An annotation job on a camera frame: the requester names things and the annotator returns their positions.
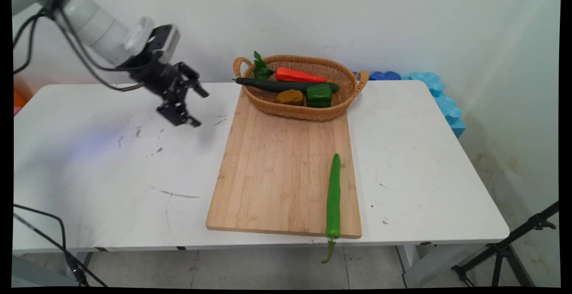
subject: cucumber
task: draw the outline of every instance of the cucumber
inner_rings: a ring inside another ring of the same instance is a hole
[[[327,84],[332,89],[332,92],[337,92],[340,87],[331,82],[318,83],[318,82],[276,82],[273,80],[256,80],[254,78],[239,77],[235,80],[237,84],[252,86],[268,92],[283,92],[288,90],[298,90],[306,93],[306,89],[315,85]]]

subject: basket handle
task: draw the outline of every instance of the basket handle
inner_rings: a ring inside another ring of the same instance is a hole
[[[361,72],[355,74],[354,76],[355,76],[356,80],[358,80],[358,78],[361,76],[359,83],[357,84],[357,90],[356,90],[355,94],[353,95],[354,97],[356,97],[363,90],[364,86],[367,84],[367,80],[369,80],[369,78],[370,78],[370,73],[368,73],[366,71],[361,71]]]
[[[244,57],[236,58],[235,62],[232,64],[232,69],[235,71],[235,76],[237,78],[242,77],[240,74],[240,66],[243,62],[245,62],[249,67],[252,66],[252,63],[247,58],[244,58]]]

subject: leafy green vegetable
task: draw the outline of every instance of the leafy green vegetable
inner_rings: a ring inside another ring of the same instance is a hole
[[[256,51],[254,51],[254,78],[256,80],[268,80],[268,78],[274,74],[274,71],[267,68],[266,64],[262,61],[262,57]]]

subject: chili pepper stem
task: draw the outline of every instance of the chili pepper stem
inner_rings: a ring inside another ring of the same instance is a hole
[[[325,260],[322,260],[322,263],[325,264],[327,262],[329,262],[329,259],[332,257],[333,254],[333,246],[336,244],[335,241],[333,241],[333,239],[330,239],[328,241],[328,248],[329,248],[329,253],[328,253],[328,257]]]

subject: orange object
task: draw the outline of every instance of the orange object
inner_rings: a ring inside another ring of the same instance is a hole
[[[285,67],[276,68],[276,78],[283,82],[325,82],[323,77],[313,76],[312,74]]]
[[[18,94],[18,91],[16,91],[16,89],[14,89],[14,107],[23,107],[26,105],[28,101],[24,100],[20,94]]]

